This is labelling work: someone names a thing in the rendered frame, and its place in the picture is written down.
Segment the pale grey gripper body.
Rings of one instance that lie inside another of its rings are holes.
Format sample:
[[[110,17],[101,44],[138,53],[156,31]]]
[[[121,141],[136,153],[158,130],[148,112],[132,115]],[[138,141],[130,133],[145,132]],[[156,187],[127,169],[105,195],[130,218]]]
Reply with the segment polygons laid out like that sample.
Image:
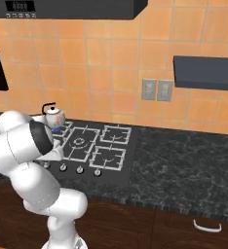
[[[54,143],[51,144],[48,141],[39,142],[38,150],[41,153],[41,156],[38,160],[62,160],[63,159],[63,150],[60,145],[60,141],[55,139]]]

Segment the white floral kettle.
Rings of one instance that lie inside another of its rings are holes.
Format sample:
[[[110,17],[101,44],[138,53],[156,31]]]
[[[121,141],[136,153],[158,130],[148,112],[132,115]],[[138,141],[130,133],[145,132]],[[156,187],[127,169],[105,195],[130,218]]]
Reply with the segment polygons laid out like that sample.
[[[59,132],[65,124],[65,112],[59,110],[54,102],[45,103],[42,106],[42,114],[52,132]]]

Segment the black range hood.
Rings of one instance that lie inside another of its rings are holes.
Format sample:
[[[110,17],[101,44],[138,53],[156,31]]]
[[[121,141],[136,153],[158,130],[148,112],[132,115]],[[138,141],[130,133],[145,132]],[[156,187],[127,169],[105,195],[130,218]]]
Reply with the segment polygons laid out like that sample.
[[[134,19],[148,0],[0,0],[0,18]]]

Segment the dark wood cupboard door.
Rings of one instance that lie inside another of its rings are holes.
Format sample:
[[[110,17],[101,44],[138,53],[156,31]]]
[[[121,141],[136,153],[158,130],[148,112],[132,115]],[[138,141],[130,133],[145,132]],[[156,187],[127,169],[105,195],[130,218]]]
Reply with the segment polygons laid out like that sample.
[[[193,220],[206,228],[215,229],[221,224],[222,231],[199,231]],[[156,210],[150,249],[228,249],[228,222]]]
[[[149,249],[154,212],[91,199],[75,222],[89,249]],[[0,184],[0,247],[41,249],[49,238],[47,218],[26,211],[8,183]]]

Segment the black gas hob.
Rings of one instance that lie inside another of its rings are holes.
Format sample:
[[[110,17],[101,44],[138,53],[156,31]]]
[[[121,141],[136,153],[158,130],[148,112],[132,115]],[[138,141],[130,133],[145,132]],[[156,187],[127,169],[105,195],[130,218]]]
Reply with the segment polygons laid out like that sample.
[[[80,179],[126,187],[130,182],[138,128],[125,124],[105,124],[67,120],[53,137],[60,141],[64,158],[50,161],[48,170],[57,179]],[[66,171],[59,167],[65,163]],[[78,174],[78,166],[84,173]],[[94,176],[99,168],[101,175]]]

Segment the grey wall socket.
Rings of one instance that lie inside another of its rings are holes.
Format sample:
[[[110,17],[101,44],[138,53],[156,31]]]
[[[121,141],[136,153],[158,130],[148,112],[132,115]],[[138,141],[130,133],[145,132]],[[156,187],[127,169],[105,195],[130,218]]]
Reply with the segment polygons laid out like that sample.
[[[141,98],[143,100],[154,100],[156,95],[157,80],[156,79],[142,79]]]
[[[158,85],[157,100],[171,101],[173,80],[160,80]]]

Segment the dark wall shelf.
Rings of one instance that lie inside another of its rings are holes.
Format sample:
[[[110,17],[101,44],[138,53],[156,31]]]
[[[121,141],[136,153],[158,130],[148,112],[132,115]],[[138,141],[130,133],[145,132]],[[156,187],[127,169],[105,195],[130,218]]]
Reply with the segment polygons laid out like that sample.
[[[177,88],[228,90],[228,57],[175,55],[172,63]]]

